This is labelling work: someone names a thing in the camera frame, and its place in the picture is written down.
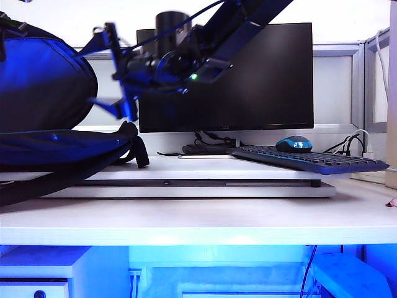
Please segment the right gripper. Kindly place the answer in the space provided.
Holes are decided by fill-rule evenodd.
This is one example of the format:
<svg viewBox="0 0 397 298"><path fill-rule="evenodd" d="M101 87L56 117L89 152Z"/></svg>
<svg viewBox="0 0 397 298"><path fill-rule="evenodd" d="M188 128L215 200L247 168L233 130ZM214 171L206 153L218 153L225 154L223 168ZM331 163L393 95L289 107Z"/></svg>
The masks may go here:
<svg viewBox="0 0 397 298"><path fill-rule="evenodd" d="M105 24L104 32L96 32L88 43L75 54L75 57L110 50L115 67L112 79L118 81L121 98L90 97L89 102L101 107L116 119L138 120L136 101L142 93L158 93L164 88L154 80L154 71L159 60L137 49L120 46L114 23Z"/></svg>

